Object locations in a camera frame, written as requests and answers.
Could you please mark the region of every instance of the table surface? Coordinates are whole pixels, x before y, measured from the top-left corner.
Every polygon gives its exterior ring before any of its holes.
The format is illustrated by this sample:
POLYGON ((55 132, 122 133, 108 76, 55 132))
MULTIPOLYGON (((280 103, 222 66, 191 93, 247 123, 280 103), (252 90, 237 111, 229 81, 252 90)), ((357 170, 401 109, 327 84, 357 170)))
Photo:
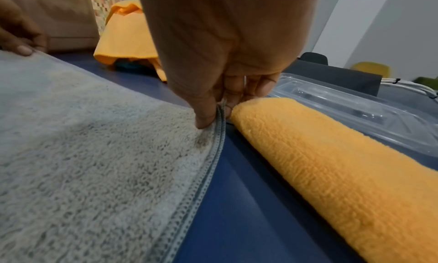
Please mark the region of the table surface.
MULTIPOLYGON (((179 105, 154 72, 120 72, 91 53, 57 58, 126 88, 179 105)), ((379 97, 438 116, 438 104, 403 89, 382 87, 379 97)), ((175 263, 350 263, 364 260, 234 129, 175 263)), ((438 170, 438 159, 399 149, 438 170)))

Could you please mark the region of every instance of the gray towel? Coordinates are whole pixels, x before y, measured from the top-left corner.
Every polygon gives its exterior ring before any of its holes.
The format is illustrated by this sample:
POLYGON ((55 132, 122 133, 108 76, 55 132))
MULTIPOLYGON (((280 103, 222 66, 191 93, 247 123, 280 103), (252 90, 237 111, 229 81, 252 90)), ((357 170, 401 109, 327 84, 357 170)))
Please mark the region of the gray towel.
POLYGON ((171 262, 224 120, 40 53, 0 51, 0 262, 171 262))

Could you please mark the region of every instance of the transparent plastic container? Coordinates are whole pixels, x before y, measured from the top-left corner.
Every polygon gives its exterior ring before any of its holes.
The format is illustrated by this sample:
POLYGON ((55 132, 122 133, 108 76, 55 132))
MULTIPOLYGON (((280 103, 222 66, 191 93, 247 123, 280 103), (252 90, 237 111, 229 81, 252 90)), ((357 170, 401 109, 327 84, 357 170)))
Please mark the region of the transparent plastic container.
POLYGON ((283 73, 269 96, 292 98, 364 134, 438 157, 438 120, 432 116, 373 96, 304 79, 283 73))

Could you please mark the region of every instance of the orange towel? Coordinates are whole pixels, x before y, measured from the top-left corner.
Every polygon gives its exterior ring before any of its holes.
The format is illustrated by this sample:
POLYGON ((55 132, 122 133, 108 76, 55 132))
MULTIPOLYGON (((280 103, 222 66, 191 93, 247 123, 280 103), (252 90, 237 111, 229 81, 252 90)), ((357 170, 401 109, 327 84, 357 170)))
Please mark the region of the orange towel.
POLYGON ((159 78, 167 81, 140 0, 121 1, 111 7, 94 58, 108 65, 119 58, 139 63, 147 60, 159 78))
POLYGON ((292 99, 231 120, 366 261, 438 263, 438 172, 292 99))

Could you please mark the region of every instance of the hand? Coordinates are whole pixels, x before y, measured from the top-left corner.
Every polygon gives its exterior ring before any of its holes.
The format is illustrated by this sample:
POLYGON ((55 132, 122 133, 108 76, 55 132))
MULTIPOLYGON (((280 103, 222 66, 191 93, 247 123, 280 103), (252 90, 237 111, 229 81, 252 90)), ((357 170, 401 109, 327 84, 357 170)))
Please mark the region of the hand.
POLYGON ((209 126, 264 97, 299 55, 316 0, 141 0, 170 89, 209 126))
POLYGON ((47 38, 13 0, 0 0, 0 47, 22 56, 47 51, 47 38))

